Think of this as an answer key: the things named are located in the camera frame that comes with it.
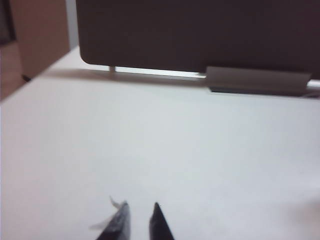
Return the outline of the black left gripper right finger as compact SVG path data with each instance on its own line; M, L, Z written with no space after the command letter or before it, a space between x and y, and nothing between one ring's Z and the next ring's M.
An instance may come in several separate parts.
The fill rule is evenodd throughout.
M149 220L149 239L174 240L166 218L157 202L154 204L153 212Z

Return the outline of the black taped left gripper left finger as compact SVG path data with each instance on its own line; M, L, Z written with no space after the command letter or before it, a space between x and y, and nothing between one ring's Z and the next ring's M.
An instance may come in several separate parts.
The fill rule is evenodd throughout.
M131 238L131 213L129 204L124 201L114 204L116 213L106 223L100 224L101 232L97 240L129 240Z

